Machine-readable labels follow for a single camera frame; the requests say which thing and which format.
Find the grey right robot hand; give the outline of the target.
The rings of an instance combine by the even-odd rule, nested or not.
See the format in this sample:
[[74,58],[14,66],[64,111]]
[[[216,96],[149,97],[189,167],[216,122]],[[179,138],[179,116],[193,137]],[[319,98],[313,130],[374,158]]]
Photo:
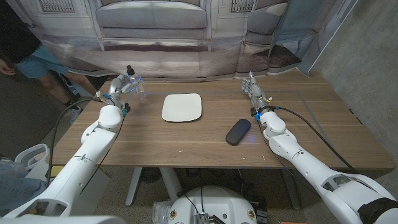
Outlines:
[[269,99],[266,98],[264,90],[257,84],[256,78],[252,72],[249,72],[249,78],[243,78],[241,89],[248,95],[253,108],[259,114],[269,111]]

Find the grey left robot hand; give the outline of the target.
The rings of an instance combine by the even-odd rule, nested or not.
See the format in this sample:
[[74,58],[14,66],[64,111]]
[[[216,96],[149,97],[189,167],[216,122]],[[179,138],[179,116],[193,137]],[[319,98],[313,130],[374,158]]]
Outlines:
[[139,86],[143,86],[142,78],[137,75],[120,74],[111,81],[107,102],[122,108],[126,101],[121,101],[121,95],[129,95]]

